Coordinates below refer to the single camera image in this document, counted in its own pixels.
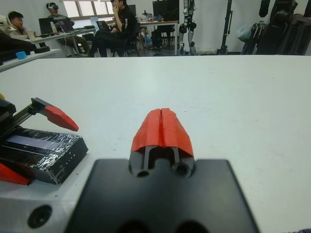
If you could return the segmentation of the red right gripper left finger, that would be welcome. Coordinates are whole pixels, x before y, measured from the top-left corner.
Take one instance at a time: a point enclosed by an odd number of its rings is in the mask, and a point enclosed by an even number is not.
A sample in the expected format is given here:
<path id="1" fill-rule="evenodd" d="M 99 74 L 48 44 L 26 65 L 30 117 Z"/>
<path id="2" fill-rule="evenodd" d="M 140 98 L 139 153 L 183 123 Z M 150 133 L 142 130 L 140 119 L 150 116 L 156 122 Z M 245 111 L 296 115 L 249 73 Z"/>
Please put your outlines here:
<path id="1" fill-rule="evenodd" d="M 160 124 L 161 110 L 152 110 L 134 136 L 129 158 L 129 168 L 134 176 L 147 176 L 155 167 L 163 145 Z"/>

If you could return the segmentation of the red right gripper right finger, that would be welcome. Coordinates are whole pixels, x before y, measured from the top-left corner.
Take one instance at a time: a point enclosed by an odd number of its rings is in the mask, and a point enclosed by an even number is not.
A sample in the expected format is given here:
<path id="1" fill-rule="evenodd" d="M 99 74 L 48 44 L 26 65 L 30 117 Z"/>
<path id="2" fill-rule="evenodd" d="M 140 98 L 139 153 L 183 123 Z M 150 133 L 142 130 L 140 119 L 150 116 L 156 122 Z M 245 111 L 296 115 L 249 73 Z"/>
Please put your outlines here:
<path id="1" fill-rule="evenodd" d="M 191 176 L 195 159 L 188 133 L 171 109 L 161 109 L 161 117 L 165 157 L 177 176 Z"/>

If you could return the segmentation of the left gripper yellow bracket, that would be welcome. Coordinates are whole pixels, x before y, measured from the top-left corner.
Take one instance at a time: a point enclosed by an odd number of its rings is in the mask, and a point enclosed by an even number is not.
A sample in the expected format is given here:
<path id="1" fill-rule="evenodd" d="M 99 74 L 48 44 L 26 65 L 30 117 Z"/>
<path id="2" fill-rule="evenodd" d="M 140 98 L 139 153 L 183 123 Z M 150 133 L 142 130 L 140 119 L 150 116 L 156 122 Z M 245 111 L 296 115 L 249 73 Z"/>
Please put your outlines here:
<path id="1" fill-rule="evenodd" d="M 17 113 L 16 107 L 0 95 L 0 141 L 21 129 L 20 124 L 36 113 L 44 115 L 51 123 L 71 131 L 77 132 L 78 125 L 58 107 L 40 98 L 31 98 L 29 104 Z M 29 185 L 31 176 L 19 165 L 0 160 L 0 180 L 7 183 Z"/>

